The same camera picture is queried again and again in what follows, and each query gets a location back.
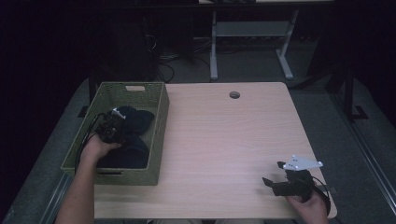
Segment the dark cloth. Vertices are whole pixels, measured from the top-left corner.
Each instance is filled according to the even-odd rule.
[[[130,106],[121,106],[118,111],[125,116],[122,124],[124,143],[122,147],[111,150],[99,160],[97,167],[146,168],[149,161],[149,149],[140,136],[149,129],[154,115],[146,110],[136,110]]]

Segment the floor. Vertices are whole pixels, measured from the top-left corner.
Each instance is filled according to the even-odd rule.
[[[287,59],[295,78],[286,80],[275,52],[281,41],[266,39],[254,45],[246,40],[237,45],[224,42],[227,49],[218,55],[219,79],[216,82],[280,81],[293,86],[304,81],[316,43],[294,41],[290,44]],[[162,75],[158,80],[169,80],[169,83],[211,81],[209,53],[204,51],[194,56],[193,62],[183,58],[164,62],[165,65],[160,65]],[[396,186],[396,163],[393,162],[396,158],[396,130],[357,80],[354,105],[360,105],[369,119],[350,123],[340,107],[343,92],[327,93],[324,89],[327,81],[325,77],[304,90],[290,91],[290,95],[316,157],[325,164],[321,170],[338,210],[337,218],[331,223],[396,223],[395,211],[389,206],[390,199],[384,196],[386,190],[381,187],[384,185],[378,184],[381,181],[374,175],[378,169],[372,168],[370,160],[364,156],[372,153],[390,189]],[[56,216],[70,183],[59,167],[82,122],[77,118],[79,110],[88,103],[88,83],[84,81],[64,111],[4,223],[51,223]],[[95,223],[138,221],[95,220]],[[265,220],[265,223],[293,221]]]

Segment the table top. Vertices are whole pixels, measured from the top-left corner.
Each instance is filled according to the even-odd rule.
[[[262,177],[277,161],[315,160],[283,83],[168,84],[158,186],[95,186],[96,218],[292,218]],[[240,94],[230,97],[231,91]],[[311,174],[324,181],[319,169]],[[332,204],[329,217],[335,217]]]

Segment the gray carpet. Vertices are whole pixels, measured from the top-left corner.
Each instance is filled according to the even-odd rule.
[[[217,82],[282,81],[292,86],[305,79],[315,43],[292,43],[287,58],[295,75],[287,81],[276,59],[274,45],[260,50],[241,51],[218,55],[219,79]],[[196,57],[208,62],[209,54]],[[201,60],[195,63],[177,60],[167,65],[175,70],[171,83],[208,82],[209,67]],[[162,66],[166,77],[171,70]],[[349,124],[339,111],[334,97],[324,90],[327,79],[315,83],[304,91],[290,91],[311,146],[320,161],[325,164],[322,173],[332,188],[338,217],[343,223],[396,223],[380,187],[375,182],[369,166],[362,156],[360,144],[352,134]],[[59,169],[82,119],[79,110],[88,104],[88,83],[82,83],[69,106],[64,111],[56,129],[49,138],[27,178],[20,194],[4,223],[46,223],[56,214],[56,204],[62,197],[57,190],[63,173]],[[356,82],[355,105],[361,105],[369,119],[357,120],[357,127],[367,145],[393,186],[396,184],[396,132],[374,104],[369,92]],[[135,220],[96,220],[95,223],[135,223]],[[291,220],[266,220],[266,223],[292,223]]]

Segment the hand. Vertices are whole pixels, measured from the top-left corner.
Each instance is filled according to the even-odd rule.
[[[81,153],[81,161],[93,161],[97,163],[99,159],[103,158],[111,149],[121,147],[118,143],[104,143],[97,134],[91,136],[87,145],[84,147]]]
[[[290,196],[285,198],[306,223],[329,223],[329,219],[327,219],[326,203],[315,191],[312,192],[311,198],[305,203],[301,203],[301,198],[296,199]]]

